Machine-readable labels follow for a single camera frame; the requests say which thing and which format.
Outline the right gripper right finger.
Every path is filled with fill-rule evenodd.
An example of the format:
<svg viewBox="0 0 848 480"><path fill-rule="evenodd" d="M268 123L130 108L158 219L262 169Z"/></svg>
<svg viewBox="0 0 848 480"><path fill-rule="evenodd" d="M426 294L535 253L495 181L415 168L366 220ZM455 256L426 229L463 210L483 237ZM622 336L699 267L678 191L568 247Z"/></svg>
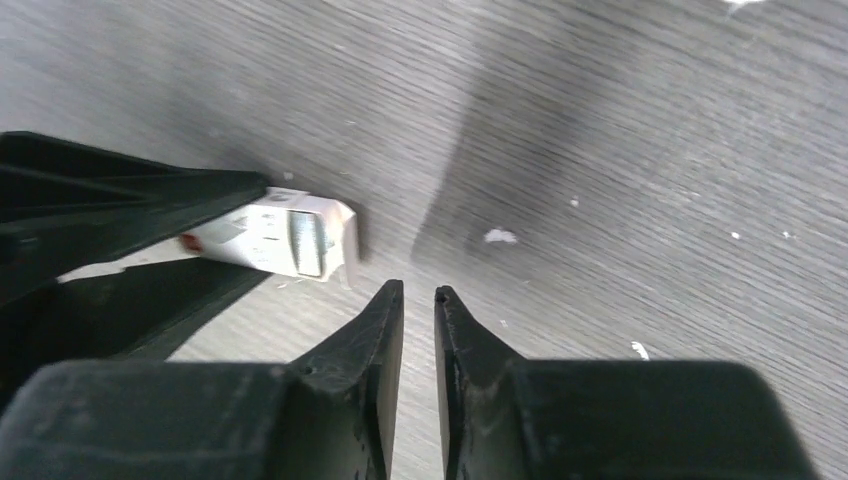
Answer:
<svg viewBox="0 0 848 480"><path fill-rule="evenodd" d="M528 359L435 293L448 479L813 479L753 369L702 360Z"/></svg>

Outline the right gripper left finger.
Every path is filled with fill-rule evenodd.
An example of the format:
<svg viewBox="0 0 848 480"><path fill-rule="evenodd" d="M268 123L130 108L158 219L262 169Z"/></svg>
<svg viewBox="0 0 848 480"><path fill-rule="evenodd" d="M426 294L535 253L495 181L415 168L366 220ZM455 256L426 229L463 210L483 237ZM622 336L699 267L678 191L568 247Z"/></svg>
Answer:
<svg viewBox="0 0 848 480"><path fill-rule="evenodd" d="M79 360L1 419L5 479L386 479L404 285L287 364Z"/></svg>

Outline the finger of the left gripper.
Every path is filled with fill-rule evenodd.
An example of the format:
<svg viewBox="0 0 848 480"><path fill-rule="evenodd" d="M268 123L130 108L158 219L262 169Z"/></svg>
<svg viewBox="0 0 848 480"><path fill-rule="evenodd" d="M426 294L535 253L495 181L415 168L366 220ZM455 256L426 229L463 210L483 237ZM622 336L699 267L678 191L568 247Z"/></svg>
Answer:
<svg viewBox="0 0 848 480"><path fill-rule="evenodd" d="M254 171L185 168L27 131L1 135L1 302L262 197Z"/></svg>
<svg viewBox="0 0 848 480"><path fill-rule="evenodd" d="M50 281L1 306L1 404L40 368L78 359L165 360L268 278L188 258Z"/></svg>

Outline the white staple box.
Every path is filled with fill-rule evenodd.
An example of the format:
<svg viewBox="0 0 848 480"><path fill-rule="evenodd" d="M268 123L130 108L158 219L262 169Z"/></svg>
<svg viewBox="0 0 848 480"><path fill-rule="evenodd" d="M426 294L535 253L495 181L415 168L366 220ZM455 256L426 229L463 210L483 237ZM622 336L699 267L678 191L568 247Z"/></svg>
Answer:
<svg viewBox="0 0 848 480"><path fill-rule="evenodd" d="M359 263L357 214L345 202L269 187L219 214L181 222L172 232L73 269L78 280L129 279L145 285L247 289L272 275L350 285Z"/></svg>

